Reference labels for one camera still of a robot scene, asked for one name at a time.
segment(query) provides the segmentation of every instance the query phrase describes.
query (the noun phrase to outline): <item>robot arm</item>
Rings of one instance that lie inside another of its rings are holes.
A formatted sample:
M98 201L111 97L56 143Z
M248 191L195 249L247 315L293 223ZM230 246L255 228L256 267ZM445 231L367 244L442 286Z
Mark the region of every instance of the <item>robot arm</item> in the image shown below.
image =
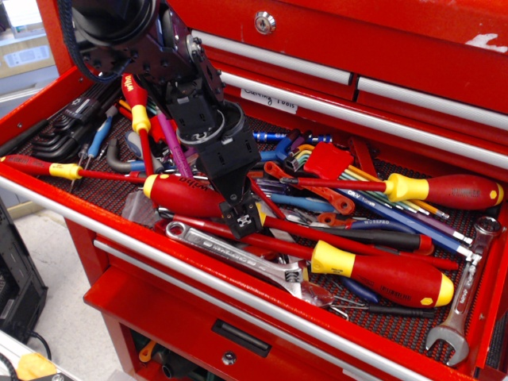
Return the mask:
M220 73L165 0L58 0L63 34L79 69L98 82L135 76L225 199L237 237L261 229L247 174L260 160L242 109L224 100ZM93 67L101 76L96 76Z

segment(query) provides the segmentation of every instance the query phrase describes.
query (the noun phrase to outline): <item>blue screwdriver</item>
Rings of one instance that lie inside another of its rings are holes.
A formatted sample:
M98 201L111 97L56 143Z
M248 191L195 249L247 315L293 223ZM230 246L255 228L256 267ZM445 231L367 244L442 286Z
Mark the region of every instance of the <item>blue screwdriver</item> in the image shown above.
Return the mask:
M95 133L94 141L92 141L92 144L88 148L88 160L87 164L85 165L85 170L88 169L88 165L90 165L90 162L92 159L96 158L98 155L99 149L101 149L101 144L108 136L108 133L110 133L111 129L111 122L113 120L113 117L118 113L118 109L115 106L111 106L106 111L106 120L102 125L99 127L97 132Z

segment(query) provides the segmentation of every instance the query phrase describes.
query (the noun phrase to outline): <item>black handle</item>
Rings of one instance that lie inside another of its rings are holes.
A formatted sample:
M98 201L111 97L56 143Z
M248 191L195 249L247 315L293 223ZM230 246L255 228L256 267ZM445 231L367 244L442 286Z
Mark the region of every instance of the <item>black handle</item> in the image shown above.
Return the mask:
M368 311L373 314L387 314L406 316L408 318L425 318L434 319L434 310L424 310L419 308L406 308L406 307L390 307L390 306L369 306Z

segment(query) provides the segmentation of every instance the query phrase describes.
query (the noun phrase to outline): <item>metal tool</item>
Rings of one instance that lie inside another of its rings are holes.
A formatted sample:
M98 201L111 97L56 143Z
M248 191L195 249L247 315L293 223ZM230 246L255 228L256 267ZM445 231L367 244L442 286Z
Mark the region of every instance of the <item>metal tool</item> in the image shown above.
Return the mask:
M323 307L333 303L333 295L329 291L303 280L302 269L306 266L305 261L274 264L177 221L167 225L166 235L173 240L213 254L228 263L236 264L243 270L281 286L296 298L314 306Z
M446 363L449 367L456 366L468 357L469 344L464 333L466 317L475 297L485 257L492 241L501 234L502 226L492 217L480 217L475 223L475 230L476 237L471 247L475 255L466 263L450 313L445 321L430 330L425 343L427 349L438 340L449 343L455 349L455 354Z

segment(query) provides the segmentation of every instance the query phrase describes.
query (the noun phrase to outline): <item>white floor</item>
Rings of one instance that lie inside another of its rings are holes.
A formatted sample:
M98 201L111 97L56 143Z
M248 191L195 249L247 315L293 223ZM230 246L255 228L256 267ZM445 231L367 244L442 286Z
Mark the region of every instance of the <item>white floor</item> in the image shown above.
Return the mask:
M83 302L89 283L64 219L42 210L14 223L48 286L34 330L48 342L53 362L82 381L131 379L121 371L101 314ZM28 346L46 354L37 339Z

